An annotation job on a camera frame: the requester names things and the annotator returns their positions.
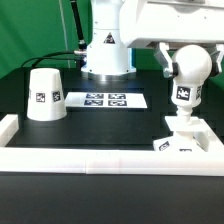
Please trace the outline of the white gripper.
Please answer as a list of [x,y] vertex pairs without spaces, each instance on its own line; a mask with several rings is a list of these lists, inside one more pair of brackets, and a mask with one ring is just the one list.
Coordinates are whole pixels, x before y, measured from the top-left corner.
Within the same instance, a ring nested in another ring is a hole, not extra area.
[[154,56],[165,78],[178,75],[178,64],[168,54],[168,43],[176,48],[181,43],[218,43],[210,53],[211,75],[220,74],[223,22],[224,0],[125,0],[119,17],[121,40],[127,47],[147,48],[159,42]]

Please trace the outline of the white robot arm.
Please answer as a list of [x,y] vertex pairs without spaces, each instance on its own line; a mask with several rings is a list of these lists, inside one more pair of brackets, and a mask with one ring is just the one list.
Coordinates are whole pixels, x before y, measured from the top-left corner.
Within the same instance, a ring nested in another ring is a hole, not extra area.
[[196,44],[205,48],[215,75],[224,59],[224,0],[90,0],[92,41],[83,72],[119,77],[133,73],[131,51],[151,48],[165,77],[178,74],[168,52]]

